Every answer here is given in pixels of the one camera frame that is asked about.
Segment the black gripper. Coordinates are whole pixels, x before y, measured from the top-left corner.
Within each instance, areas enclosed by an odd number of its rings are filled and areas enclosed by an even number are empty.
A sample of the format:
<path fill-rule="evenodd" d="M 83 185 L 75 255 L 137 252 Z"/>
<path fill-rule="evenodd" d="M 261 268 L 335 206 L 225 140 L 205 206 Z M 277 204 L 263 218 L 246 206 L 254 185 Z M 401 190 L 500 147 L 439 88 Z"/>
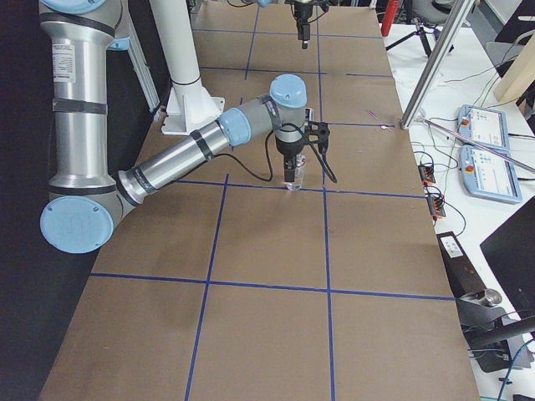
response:
<path fill-rule="evenodd" d="M 310 40 L 310 25 L 309 22 L 313 16 L 314 8 L 317 1 L 314 0 L 294 0 L 291 1 L 293 8 L 293 18 L 298 25 L 298 40 L 301 42 L 301 49 L 308 48 Z"/>
<path fill-rule="evenodd" d="M 296 169 L 303 167 L 303 155 L 300 152 L 303 149 L 302 140 L 294 142 L 276 141 L 278 152 L 283 156 L 284 163 L 284 181 L 294 182 L 295 180 L 295 163 Z"/>

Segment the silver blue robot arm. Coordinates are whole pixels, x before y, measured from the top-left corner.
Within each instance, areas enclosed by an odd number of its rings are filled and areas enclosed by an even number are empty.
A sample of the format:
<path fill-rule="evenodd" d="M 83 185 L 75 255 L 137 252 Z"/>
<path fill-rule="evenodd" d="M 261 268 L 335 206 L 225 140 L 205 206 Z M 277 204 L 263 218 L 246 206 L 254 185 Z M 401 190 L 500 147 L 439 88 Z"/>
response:
<path fill-rule="evenodd" d="M 265 8 L 272 3 L 273 1 L 271 0 L 245 0 L 240 1 L 239 3 L 227 1 L 227 4 L 235 8 L 244 8 L 253 4 L 258 5 L 260 8 Z M 302 49 L 306 50 L 311 37 L 311 18 L 313 16 L 314 8 L 319 5 L 319 1 L 289 0 L 284 1 L 283 3 L 289 5 L 291 8 L 291 15 L 297 29 L 298 41 L 301 43 Z"/>
<path fill-rule="evenodd" d="M 71 254 L 100 248 L 148 195 L 260 135 L 275 134 L 285 178 L 293 180 L 307 104 L 301 78 L 279 75 L 266 94 L 226 109 L 201 81 L 186 2 L 151 2 L 171 83 L 167 133 L 181 140 L 136 163 L 142 133 L 107 105 L 113 51 L 127 51 L 134 66 L 144 58 L 128 3 L 42 1 L 38 10 L 53 63 L 57 170 L 40 216 L 51 246 Z"/>

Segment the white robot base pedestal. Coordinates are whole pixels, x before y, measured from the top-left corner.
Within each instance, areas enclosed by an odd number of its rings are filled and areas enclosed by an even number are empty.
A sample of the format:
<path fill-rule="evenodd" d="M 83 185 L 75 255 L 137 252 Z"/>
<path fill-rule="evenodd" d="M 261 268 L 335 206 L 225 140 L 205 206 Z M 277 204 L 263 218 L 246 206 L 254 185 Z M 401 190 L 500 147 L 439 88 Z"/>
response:
<path fill-rule="evenodd" d="M 172 85 L 162 132 L 187 135 L 220 116 L 225 99 L 203 86 L 186 2 L 154 0 L 150 7 Z"/>

